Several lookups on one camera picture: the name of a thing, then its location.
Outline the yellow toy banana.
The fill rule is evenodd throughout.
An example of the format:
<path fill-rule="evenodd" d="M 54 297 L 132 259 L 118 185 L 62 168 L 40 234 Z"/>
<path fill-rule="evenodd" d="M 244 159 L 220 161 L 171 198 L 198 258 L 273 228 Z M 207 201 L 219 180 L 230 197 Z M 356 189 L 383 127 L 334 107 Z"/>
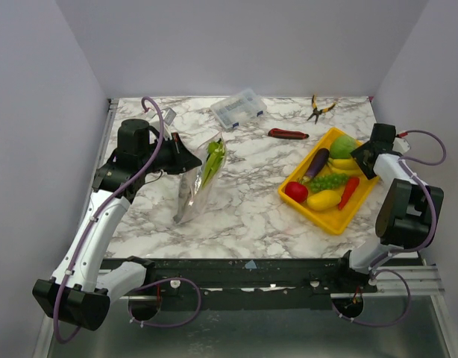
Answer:
<path fill-rule="evenodd" d="M 338 174 L 359 177 L 363 175 L 360 167 L 354 159 L 333 159 L 329 158 L 327 162 L 329 169 Z"/>

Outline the toy celery stalk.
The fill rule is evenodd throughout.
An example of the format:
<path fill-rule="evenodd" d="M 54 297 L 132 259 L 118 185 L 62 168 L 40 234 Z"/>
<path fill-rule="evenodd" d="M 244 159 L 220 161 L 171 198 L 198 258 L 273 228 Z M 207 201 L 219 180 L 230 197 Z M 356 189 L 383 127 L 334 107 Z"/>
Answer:
<path fill-rule="evenodd" d="M 212 141 L 207 148 L 207 158 L 201 175 L 201 188 L 206 187 L 218 173 L 225 160 L 226 150 L 222 138 Z"/>

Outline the clear zip top bag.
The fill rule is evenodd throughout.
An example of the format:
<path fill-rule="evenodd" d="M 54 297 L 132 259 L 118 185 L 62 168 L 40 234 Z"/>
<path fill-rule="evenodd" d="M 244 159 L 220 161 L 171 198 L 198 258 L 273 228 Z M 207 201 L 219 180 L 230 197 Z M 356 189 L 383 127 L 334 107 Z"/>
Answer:
<path fill-rule="evenodd" d="M 222 134 L 221 131 L 219 131 L 216 135 L 212 136 L 211 138 L 209 138 L 207 141 L 203 142 L 202 144 L 200 144 L 196 148 L 196 150 L 194 152 L 194 155 L 196 157 L 198 157 L 202 161 L 202 165 L 197 167 L 197 168 L 195 168 L 195 169 L 192 169 L 192 170 L 186 172 L 186 173 L 192 173 L 194 175 L 194 187 L 193 187 L 193 194 L 192 194 L 192 203 L 190 204 L 189 210 L 186 213 L 186 215 L 184 216 L 182 222 L 176 223 L 174 221 L 174 217 L 173 217 L 173 221 L 174 221 L 175 224 L 183 224 L 185 222 L 191 221 L 191 220 L 195 219 L 196 217 L 200 216 L 204 212 L 205 207 L 207 206 L 207 203 L 209 201 L 210 195 L 211 195 L 211 193 L 213 191 L 213 187 L 215 186 L 217 180 L 219 179 L 219 176 L 220 176 L 220 174 L 222 172 L 222 169 L 224 168 L 224 165 L 225 165 L 225 162 L 226 162 L 226 159 L 227 159 L 227 149 L 226 149 L 226 143 L 225 143 L 226 155 L 225 155 L 225 160 L 224 160 L 222 166 L 220 167 L 218 173 L 213 177 L 211 182 L 206 187 L 201 188 L 201 175 L 202 175 L 202 170 L 204 168 L 204 164 L 205 164 L 206 158 L 207 158 L 208 145 L 212 141 L 216 141 L 219 138 L 222 138 L 224 143 L 225 143 L 225 139 L 223 137 L 223 134 Z"/>

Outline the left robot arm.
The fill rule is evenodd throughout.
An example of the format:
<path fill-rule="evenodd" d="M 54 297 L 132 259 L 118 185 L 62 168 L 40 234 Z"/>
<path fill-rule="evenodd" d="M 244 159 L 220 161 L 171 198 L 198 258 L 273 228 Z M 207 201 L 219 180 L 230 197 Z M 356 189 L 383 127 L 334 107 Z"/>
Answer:
<path fill-rule="evenodd" d="M 144 119 L 121 123 L 116 148 L 95 173 L 86 214 L 69 250 L 51 278 L 37 280 L 32 290 L 55 333 L 61 322 L 97 330 L 114 301 L 134 290 L 146 295 L 154 289 L 154 262 L 131 256 L 101 275 L 104 255 L 146 175 L 179 175 L 200 165 L 178 133 L 158 130 Z"/>

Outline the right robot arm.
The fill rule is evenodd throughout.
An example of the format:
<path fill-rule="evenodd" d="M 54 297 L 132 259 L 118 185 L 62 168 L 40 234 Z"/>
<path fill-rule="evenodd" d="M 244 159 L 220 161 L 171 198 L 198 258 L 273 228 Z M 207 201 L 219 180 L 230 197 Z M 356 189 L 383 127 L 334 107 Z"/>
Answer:
<path fill-rule="evenodd" d="M 395 140 L 411 133 L 375 124 L 370 139 L 351 152 L 366 178 L 379 177 L 389 189 L 375 222 L 376 238 L 347 251 L 338 262 L 333 282 L 342 292 L 373 277 L 395 255 L 418 252 L 434 239 L 444 192 L 420 179 L 407 165 L 410 158 L 395 150 Z"/>

